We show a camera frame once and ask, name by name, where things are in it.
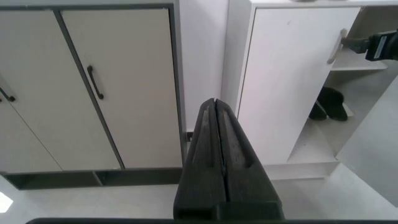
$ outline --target silver door handle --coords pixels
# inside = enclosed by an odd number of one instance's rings
[[[328,64],[332,64],[333,62],[335,62],[338,53],[340,52],[340,50],[342,50],[343,48],[343,44],[341,43],[341,40],[347,36],[347,30],[346,29],[342,29],[340,31],[340,34],[338,36],[338,39],[336,41],[335,47],[333,48],[333,51],[330,54],[330,57],[328,59]]]

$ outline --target open shelf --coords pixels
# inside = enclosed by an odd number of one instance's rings
[[[336,162],[335,153],[315,122],[308,119],[287,163],[320,162]]]
[[[332,71],[360,71],[360,70],[383,70],[387,65],[378,61],[370,62],[365,59],[365,54],[357,54],[349,49],[343,49],[333,64]]]

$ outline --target cabinet door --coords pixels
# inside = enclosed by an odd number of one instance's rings
[[[104,96],[97,98],[99,107],[124,165],[181,166],[169,11],[64,11],[62,16],[84,68],[93,67]]]
[[[4,97],[1,99],[0,171],[18,173],[61,170],[12,106]]]
[[[0,86],[61,168],[120,168],[53,12],[0,12],[0,34]]]
[[[283,164],[360,8],[257,9],[239,122],[263,164]]]

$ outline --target black door handle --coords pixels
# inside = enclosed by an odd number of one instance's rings
[[[94,89],[95,89],[95,92],[97,93],[98,98],[100,100],[102,100],[104,98],[104,95],[102,93],[100,93],[100,91],[98,90],[97,84],[95,83],[94,76],[93,76],[93,67],[91,65],[89,65],[87,67],[87,72],[88,72],[88,75],[90,76],[91,82],[94,85]]]
[[[10,102],[14,102],[14,101],[15,101],[15,98],[14,98],[13,96],[8,96],[7,93],[6,93],[2,88],[0,88],[0,93],[3,94],[4,97],[5,97],[8,101],[10,101]]]

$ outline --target white cabinet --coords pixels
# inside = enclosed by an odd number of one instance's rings
[[[7,100],[0,95],[0,171],[58,171],[61,168]]]
[[[398,64],[369,62],[340,44],[345,35],[363,39],[395,30],[398,7],[383,6],[391,4],[398,2],[230,0],[221,99],[271,179],[325,177],[342,161],[391,195],[395,141],[384,132],[393,129],[395,104],[381,96]],[[347,121],[308,119],[323,86],[343,94]],[[386,177],[378,178],[381,173]]]
[[[93,68],[91,88],[98,88],[126,168],[180,167],[169,11],[63,11],[62,17],[88,79]]]
[[[60,167],[120,168],[53,12],[1,11],[0,33],[0,86]]]
[[[238,119],[263,164],[287,162],[359,10],[257,9]]]

